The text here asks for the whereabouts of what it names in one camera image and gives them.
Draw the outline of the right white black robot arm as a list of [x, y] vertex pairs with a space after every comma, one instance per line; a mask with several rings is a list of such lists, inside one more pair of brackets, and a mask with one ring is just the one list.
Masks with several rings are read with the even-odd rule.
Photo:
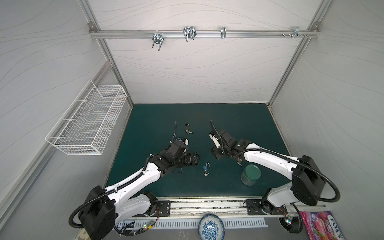
[[318, 202], [335, 203], [341, 193], [335, 183], [325, 176], [315, 161], [306, 155], [291, 157], [262, 148], [246, 139], [236, 141], [226, 130], [219, 132], [210, 122], [210, 138], [215, 146], [212, 153], [217, 159], [223, 157], [264, 166], [286, 177], [289, 182], [277, 188], [270, 188], [257, 206], [271, 214], [283, 205], [303, 203], [316, 206]]

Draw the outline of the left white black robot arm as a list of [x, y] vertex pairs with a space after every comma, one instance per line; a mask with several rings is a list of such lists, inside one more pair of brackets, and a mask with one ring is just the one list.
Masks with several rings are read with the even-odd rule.
[[188, 143], [188, 139], [174, 134], [170, 145], [156, 155], [150, 154], [144, 166], [134, 174], [106, 188], [94, 187], [85, 202], [70, 214], [69, 225], [84, 229], [92, 240], [102, 240], [112, 230], [125, 237], [148, 231], [156, 221], [135, 231], [127, 230], [132, 224], [120, 228], [117, 224], [136, 215], [161, 216], [159, 200], [151, 192], [140, 191], [177, 169], [198, 165], [200, 156], [189, 151]]

